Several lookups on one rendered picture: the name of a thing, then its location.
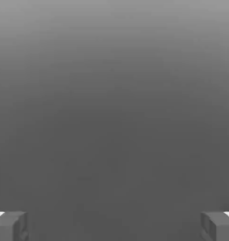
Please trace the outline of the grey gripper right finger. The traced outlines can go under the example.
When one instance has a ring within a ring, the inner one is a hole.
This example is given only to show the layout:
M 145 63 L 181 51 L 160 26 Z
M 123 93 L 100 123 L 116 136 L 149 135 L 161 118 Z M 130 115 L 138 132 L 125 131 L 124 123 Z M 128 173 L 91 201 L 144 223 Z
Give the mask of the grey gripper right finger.
M 229 211 L 200 214 L 203 241 L 229 241 Z

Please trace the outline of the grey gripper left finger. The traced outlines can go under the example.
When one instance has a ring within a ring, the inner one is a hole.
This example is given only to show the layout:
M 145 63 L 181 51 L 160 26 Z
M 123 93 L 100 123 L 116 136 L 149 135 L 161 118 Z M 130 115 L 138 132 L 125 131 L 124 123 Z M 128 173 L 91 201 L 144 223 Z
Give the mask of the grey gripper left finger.
M 29 241 L 27 212 L 0 211 L 0 241 Z

